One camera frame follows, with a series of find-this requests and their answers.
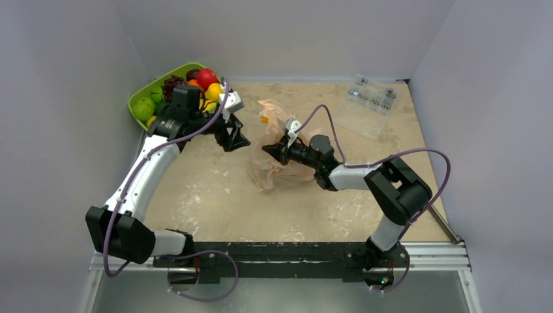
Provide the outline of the front aluminium rail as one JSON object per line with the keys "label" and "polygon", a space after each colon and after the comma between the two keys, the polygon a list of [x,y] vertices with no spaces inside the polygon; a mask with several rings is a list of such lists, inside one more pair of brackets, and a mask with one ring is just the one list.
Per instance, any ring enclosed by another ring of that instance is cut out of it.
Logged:
{"label": "front aluminium rail", "polygon": [[299,277],[300,271],[466,271],[471,268],[464,243],[407,242],[385,254],[370,256],[364,242],[195,242],[186,254],[200,253],[200,267],[229,265],[241,276],[268,273],[273,266]]}

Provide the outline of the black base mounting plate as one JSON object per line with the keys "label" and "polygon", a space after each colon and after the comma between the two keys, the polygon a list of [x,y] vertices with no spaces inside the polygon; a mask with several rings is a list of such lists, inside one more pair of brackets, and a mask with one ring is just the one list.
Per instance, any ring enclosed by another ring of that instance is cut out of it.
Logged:
{"label": "black base mounting plate", "polygon": [[388,286],[394,273],[409,266],[399,243],[382,252],[361,242],[216,242],[187,235],[182,250],[151,253],[155,267],[171,273],[190,269],[200,284],[223,278],[338,279]]}

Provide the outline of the dark purple grape bunch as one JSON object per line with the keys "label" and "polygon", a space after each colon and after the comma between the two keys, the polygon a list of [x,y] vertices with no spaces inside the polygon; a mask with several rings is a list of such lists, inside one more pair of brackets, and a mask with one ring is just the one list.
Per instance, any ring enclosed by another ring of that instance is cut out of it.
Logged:
{"label": "dark purple grape bunch", "polygon": [[185,83],[184,77],[171,75],[165,79],[162,85],[162,94],[166,102],[172,102],[173,90],[178,86]]}

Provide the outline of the red apple in basket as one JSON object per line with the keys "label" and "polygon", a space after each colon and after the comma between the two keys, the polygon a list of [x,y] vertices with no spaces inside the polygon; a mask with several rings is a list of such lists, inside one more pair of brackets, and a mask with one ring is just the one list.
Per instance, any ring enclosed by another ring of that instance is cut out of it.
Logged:
{"label": "red apple in basket", "polygon": [[207,90],[211,84],[219,82],[217,75],[210,68],[199,70],[196,80],[203,90]]}

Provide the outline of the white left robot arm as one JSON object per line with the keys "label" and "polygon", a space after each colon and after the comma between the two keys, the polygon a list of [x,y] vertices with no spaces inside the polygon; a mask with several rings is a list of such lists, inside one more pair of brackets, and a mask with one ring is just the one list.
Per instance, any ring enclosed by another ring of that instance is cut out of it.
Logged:
{"label": "white left robot arm", "polygon": [[225,152],[250,145],[241,134],[235,113],[244,104],[239,93],[227,86],[214,108],[201,104],[201,91],[179,85],[173,100],[147,129],[142,151],[115,193],[85,215],[93,246],[98,253],[143,264],[150,257],[169,255],[177,266],[194,260],[193,239],[177,230],[150,230],[144,223],[151,198],[167,169],[187,142],[212,134]]}

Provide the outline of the yellow lemon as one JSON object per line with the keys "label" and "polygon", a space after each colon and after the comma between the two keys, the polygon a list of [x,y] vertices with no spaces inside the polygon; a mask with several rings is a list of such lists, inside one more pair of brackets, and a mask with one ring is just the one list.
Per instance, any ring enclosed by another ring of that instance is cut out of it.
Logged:
{"label": "yellow lemon", "polygon": [[209,87],[205,90],[206,99],[212,100],[215,102],[219,101],[221,94],[224,94],[224,90],[221,84],[217,82],[210,84]]}

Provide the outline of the orange tangerine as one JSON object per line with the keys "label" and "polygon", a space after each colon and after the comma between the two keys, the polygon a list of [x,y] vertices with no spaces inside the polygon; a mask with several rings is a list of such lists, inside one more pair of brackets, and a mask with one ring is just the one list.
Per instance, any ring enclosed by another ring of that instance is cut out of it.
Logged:
{"label": "orange tangerine", "polygon": [[192,79],[192,80],[187,81],[187,84],[188,84],[188,85],[195,86],[195,87],[199,87],[200,89],[202,88],[201,85],[198,83],[198,81],[195,80],[195,79]]}

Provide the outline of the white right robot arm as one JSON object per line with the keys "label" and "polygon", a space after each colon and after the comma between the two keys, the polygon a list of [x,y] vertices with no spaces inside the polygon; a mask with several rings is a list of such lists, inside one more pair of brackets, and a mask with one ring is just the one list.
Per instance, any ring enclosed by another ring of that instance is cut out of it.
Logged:
{"label": "white right robot arm", "polygon": [[408,222],[432,198],[430,187],[401,158],[369,167],[347,167],[335,158],[335,150],[325,135],[313,136],[308,144],[288,136],[262,150],[282,165],[294,161],[315,170],[314,178],[324,190],[367,190],[372,193],[383,217],[368,238],[366,256],[382,265],[391,258],[392,248]]}

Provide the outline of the small green lime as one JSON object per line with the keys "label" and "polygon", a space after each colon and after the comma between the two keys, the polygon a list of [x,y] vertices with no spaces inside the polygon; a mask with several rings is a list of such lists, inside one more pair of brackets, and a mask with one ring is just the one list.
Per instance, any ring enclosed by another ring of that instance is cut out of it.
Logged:
{"label": "small green lime", "polygon": [[164,100],[164,92],[161,86],[154,86],[150,91],[150,98],[155,104],[159,104]]}

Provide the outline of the green bumpy custard apple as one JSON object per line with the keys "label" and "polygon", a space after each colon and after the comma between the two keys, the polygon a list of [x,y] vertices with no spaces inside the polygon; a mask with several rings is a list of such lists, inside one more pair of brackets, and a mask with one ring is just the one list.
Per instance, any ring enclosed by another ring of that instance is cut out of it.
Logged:
{"label": "green bumpy custard apple", "polygon": [[131,105],[131,113],[138,121],[146,122],[154,115],[155,108],[151,98],[143,97]]}

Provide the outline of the translucent orange plastic bag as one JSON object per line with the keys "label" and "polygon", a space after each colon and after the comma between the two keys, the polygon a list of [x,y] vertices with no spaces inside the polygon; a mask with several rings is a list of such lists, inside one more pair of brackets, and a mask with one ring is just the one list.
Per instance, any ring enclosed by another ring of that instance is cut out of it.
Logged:
{"label": "translucent orange plastic bag", "polygon": [[252,142],[248,176],[260,192],[286,190],[314,179],[314,170],[290,161],[282,165],[262,147],[278,143],[284,135],[286,122],[296,118],[287,107],[276,100],[259,100],[259,119],[263,128]]}

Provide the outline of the clear plastic screw box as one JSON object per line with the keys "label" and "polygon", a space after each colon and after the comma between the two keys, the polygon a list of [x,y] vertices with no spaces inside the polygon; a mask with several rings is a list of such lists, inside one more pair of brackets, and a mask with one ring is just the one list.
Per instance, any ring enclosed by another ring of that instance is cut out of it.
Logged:
{"label": "clear plastic screw box", "polygon": [[396,87],[358,74],[346,91],[335,121],[366,138],[378,140],[398,95]]}

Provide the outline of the green plastic fruit basket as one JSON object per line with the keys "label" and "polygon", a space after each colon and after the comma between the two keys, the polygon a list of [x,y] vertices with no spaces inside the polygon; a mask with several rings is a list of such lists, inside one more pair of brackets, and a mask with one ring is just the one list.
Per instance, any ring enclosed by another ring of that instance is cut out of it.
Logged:
{"label": "green plastic fruit basket", "polygon": [[212,82],[219,82],[219,75],[199,63],[185,63],[148,83],[134,93],[128,100],[128,109],[135,121],[144,129],[153,117],[169,115],[168,106],[173,101],[173,90],[176,85],[187,84],[195,71],[211,71]]}

